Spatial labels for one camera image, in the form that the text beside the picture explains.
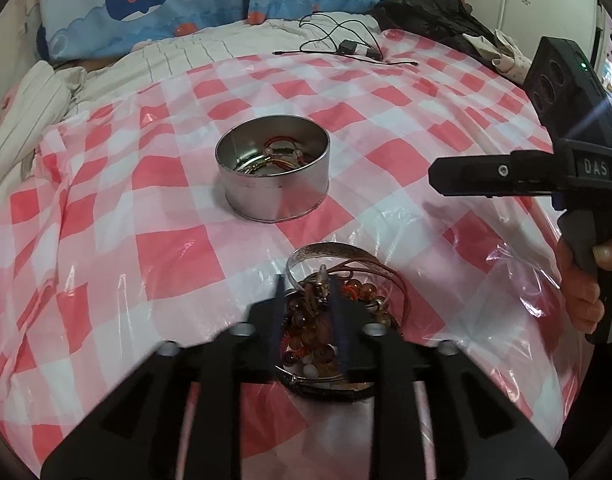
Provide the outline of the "person's right hand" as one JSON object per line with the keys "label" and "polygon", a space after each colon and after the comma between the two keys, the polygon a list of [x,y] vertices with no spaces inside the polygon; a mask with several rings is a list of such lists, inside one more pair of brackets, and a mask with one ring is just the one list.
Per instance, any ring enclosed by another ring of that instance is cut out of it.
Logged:
{"label": "person's right hand", "polygon": [[[612,240],[596,246],[592,252],[600,269],[612,271]],[[593,334],[604,317],[600,285],[590,274],[576,266],[573,252],[563,238],[556,244],[556,265],[561,275],[560,289],[566,312],[573,326],[584,334]]]}

